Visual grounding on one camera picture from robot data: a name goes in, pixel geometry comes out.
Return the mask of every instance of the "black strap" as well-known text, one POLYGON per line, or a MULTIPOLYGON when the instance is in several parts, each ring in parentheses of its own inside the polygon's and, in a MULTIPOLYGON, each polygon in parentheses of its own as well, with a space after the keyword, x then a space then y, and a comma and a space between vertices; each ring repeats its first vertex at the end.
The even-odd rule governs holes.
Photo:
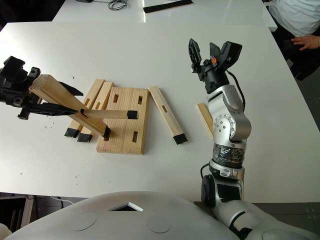
POLYGON ((160 11, 163 9, 169 9, 169 8, 192 4, 192 3, 193 2, 191 0, 180 0, 180 1, 174 1, 174 2, 170 2, 170 3, 166 3, 166 4, 147 6, 147 7, 143 8, 143 11, 147 14, 147 13, 160 11))

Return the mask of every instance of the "person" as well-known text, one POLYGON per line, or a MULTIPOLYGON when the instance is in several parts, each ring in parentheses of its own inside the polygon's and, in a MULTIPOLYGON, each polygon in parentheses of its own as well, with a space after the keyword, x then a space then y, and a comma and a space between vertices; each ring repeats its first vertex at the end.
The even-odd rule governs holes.
POLYGON ((273 0, 267 5, 278 27, 272 35, 284 58, 296 65, 290 68, 294 77, 307 70, 303 80, 320 66, 320 0, 273 0))

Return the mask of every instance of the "white shirt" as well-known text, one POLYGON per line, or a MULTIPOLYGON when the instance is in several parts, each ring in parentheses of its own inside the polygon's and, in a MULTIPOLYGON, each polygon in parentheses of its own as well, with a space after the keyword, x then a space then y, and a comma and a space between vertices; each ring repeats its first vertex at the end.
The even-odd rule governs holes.
POLYGON ((320 0, 273 0, 269 12, 295 37, 312 34, 320 27, 320 0))

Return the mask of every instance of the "wooden plank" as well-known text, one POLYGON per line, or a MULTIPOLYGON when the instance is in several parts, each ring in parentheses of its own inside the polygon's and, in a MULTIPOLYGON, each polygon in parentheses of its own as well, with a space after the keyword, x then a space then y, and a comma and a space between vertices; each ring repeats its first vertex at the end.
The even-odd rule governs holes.
MULTIPOLYGON (((94 110, 105 110, 108 104, 108 99, 110 96, 111 88, 115 84, 112 81, 105 81, 101 87, 101 90, 96 97, 92 109, 94 110)), ((82 128, 80 135, 78 137, 78 142, 89 143, 94 135, 94 132, 90 129, 84 127, 82 128)))
MULTIPOLYGON (((104 79, 96 79, 92 86, 90 87, 89 91, 87 92, 84 100, 83 100, 83 104, 88 108, 91 109, 92 106, 95 103, 95 100, 99 94, 99 91, 102 87, 102 85, 104 84, 105 80, 104 79)), ((66 137, 73 137, 76 138, 78 133, 81 131, 81 129, 83 128, 83 126, 78 123, 75 120, 72 120, 70 122, 69 127, 67 128, 64 136, 66 137)))
POLYGON ((138 111, 133 110, 83 110, 87 118, 93 119, 138 119, 138 111))
POLYGON ((59 104, 77 110, 78 113, 69 115, 69 117, 98 135, 109 135, 107 125, 101 119, 85 117, 80 110, 88 108, 51 75, 41 74, 33 81, 29 90, 48 103, 59 104))
POLYGON ((175 140, 176 144, 183 144, 187 142, 186 135, 182 128, 180 127, 177 119, 175 118, 173 112, 171 111, 166 99, 162 95, 158 86, 151 86, 149 87, 149 91, 151 96, 158 107, 165 124, 169 128, 173 139, 175 140))
POLYGON ((209 109, 204 103, 198 103, 196 105, 201 113, 202 119, 204 120, 205 126, 208 129, 208 132, 211 138, 214 138, 214 121, 212 119, 212 115, 209 112, 209 109))
POLYGON ((111 129, 109 139, 99 137, 99 153, 143 154, 146 137, 148 89, 112 87, 107 110, 135 110, 138 119, 105 119, 111 129))

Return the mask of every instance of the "black cable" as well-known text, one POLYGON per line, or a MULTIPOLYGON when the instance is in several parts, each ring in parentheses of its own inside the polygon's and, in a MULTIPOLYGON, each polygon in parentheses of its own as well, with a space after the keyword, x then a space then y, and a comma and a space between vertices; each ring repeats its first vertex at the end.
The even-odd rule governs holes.
POLYGON ((201 169, 200 169, 201 179, 204 178, 204 175, 202 174, 202 170, 203 170, 205 167, 207 167, 207 166, 209 166, 209 163, 203 165, 203 166, 201 167, 201 169))
POLYGON ((60 203, 61 203, 61 209, 63 209, 64 208, 64 202, 60 201, 60 203))
POLYGON ((107 3, 108 8, 112 11, 118 11, 121 9, 126 8, 128 0, 112 0, 112 1, 98 1, 98 0, 93 0, 93 2, 96 3, 107 3))
POLYGON ((234 79, 234 81, 235 81, 236 87, 238 88, 238 90, 239 90, 239 92, 240 92, 240 95, 241 95, 241 98, 242 98, 243 111, 245 111, 246 100, 245 100, 245 96, 244 96, 244 94, 243 94, 243 92, 242 92, 242 90, 241 90, 241 87, 240 87, 240 85, 239 85, 239 82, 238 82, 236 76, 235 76, 232 72, 230 72, 230 71, 228 71, 228 70, 227 70, 226 72, 227 72, 228 74, 230 74, 231 77, 233 77, 233 79, 234 79))

